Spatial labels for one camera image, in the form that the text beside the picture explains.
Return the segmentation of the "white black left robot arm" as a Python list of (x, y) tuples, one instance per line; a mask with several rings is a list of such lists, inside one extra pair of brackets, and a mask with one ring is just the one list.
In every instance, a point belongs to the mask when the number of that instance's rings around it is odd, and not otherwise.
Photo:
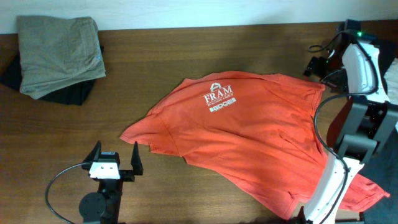
[(86, 194), (80, 201), (79, 213), (84, 223), (118, 222), (123, 184), (134, 182), (135, 176), (144, 173), (138, 143), (134, 143), (132, 151), (132, 168), (121, 170), (119, 165), (119, 154), (102, 151), (99, 141), (83, 160), (82, 169), (87, 170), (89, 177), (99, 183), (96, 192)]

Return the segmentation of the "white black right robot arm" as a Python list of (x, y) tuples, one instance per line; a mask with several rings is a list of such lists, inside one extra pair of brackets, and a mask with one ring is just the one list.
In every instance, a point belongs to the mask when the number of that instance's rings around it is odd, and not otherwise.
[(308, 49), (314, 54), (324, 50), (328, 56), (313, 57), (304, 74), (316, 75), (338, 94), (322, 101), (315, 115), (335, 98), (347, 102), (330, 124), (326, 139), (320, 141), (328, 151), (322, 177), (291, 223), (336, 223), (349, 185), (383, 149), (397, 123), (397, 105), (389, 99), (379, 69), (378, 38), (363, 32), (359, 21), (348, 19), (339, 24), (328, 44)]

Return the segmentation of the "orange printed t-shirt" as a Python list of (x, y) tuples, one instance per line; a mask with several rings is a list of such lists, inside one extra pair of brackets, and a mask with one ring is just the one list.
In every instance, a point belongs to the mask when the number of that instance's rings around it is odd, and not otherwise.
[(282, 74), (185, 79), (121, 139), (213, 170), (286, 220), (326, 166), (313, 127), (324, 89)]

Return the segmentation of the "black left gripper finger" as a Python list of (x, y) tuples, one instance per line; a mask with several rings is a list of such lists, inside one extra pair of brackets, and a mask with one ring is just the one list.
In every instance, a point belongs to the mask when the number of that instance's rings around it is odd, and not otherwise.
[(141, 162), (141, 158), (139, 155), (139, 148), (137, 141), (134, 143), (132, 157), (131, 157), (131, 166), (134, 175), (143, 175), (144, 168)]
[(83, 160), (84, 163), (87, 162), (96, 162), (99, 158), (99, 155), (101, 153), (101, 141), (98, 141), (94, 148), (91, 150), (91, 152), (85, 157), (85, 159)]

